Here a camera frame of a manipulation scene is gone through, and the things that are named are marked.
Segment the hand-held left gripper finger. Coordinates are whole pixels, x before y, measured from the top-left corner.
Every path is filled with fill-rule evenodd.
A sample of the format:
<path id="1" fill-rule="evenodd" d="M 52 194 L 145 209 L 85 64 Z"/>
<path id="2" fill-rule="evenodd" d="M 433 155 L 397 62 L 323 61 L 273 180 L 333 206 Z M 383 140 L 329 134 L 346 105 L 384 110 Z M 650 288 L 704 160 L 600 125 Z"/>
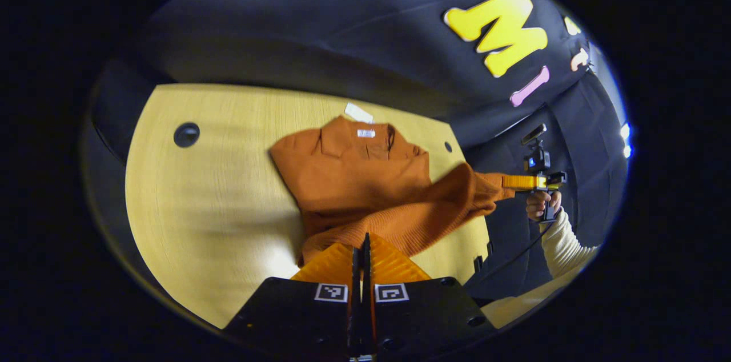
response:
<path id="1" fill-rule="evenodd" d="M 268 361 L 349 361 L 360 346 L 361 252 L 334 243 L 290 278 L 268 277 L 224 335 Z"/>
<path id="2" fill-rule="evenodd" d="M 457 279 L 432 278 L 384 238 L 362 245 L 364 343 L 375 360 L 457 360 L 497 328 Z"/>

